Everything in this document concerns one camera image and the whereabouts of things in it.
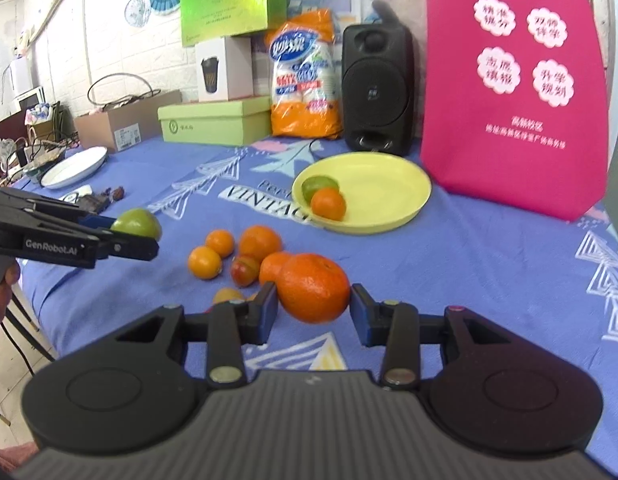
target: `black cup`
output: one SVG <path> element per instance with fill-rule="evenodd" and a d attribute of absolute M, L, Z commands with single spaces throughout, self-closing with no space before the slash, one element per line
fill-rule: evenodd
<path fill-rule="evenodd" d="M 218 90 L 218 58 L 208 57 L 203 59 L 202 63 L 202 75 L 205 78 L 205 90 L 209 94 L 215 94 Z"/>

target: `green lime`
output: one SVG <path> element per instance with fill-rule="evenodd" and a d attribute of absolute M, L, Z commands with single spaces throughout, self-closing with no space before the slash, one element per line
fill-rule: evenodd
<path fill-rule="evenodd" d="M 147 209 L 142 208 L 125 211 L 113 222 L 111 229 L 118 233 L 147 236 L 157 242 L 163 236 L 163 228 L 160 226 L 158 218 Z"/>
<path fill-rule="evenodd" d="M 310 176 L 307 180 L 303 182 L 303 197 L 305 197 L 305 200 L 307 200 L 308 204 L 311 203 L 311 199 L 313 198 L 315 192 L 322 189 L 323 187 L 332 187 L 334 189 L 340 190 L 340 186 L 338 185 L 338 183 L 330 176 Z"/>

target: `box lid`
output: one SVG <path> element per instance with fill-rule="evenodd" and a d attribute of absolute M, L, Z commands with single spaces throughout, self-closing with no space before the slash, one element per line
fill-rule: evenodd
<path fill-rule="evenodd" d="M 158 108 L 158 118 L 162 121 L 183 118 L 244 117 L 269 111 L 270 107 L 269 96 L 217 103 L 185 103 Z"/>

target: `floor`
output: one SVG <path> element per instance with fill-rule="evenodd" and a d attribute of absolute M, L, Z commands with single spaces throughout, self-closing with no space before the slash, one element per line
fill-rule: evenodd
<path fill-rule="evenodd" d="M 20 291 L 17 290 L 18 297 L 21 298 Z M 10 310 L 16 314 L 20 322 L 30 330 L 30 333 L 38 339 L 38 341 L 55 356 L 51 349 L 51 344 L 46 340 L 40 332 L 34 332 L 33 328 L 27 323 L 24 317 L 18 312 L 12 304 Z M 30 362 L 34 372 L 45 367 L 49 362 L 42 357 L 25 339 L 20 336 L 15 328 L 7 321 L 4 322 L 5 327 L 14 341 L 25 354 L 27 361 Z M 30 379 L 30 374 L 27 370 L 25 362 L 14 346 L 4 335 L 3 330 L 0 331 L 0 413 L 5 416 L 11 425 L 8 426 L 0 419 L 0 449 L 25 444 L 32 441 L 30 433 L 22 413 L 20 412 L 20 397 L 22 390 Z"/>

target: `pink tote bag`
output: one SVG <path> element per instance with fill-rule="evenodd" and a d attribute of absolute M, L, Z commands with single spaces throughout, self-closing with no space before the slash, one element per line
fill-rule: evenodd
<path fill-rule="evenodd" d="M 606 189 L 588 0 L 427 0 L 422 160 L 446 190 L 574 220 Z"/>

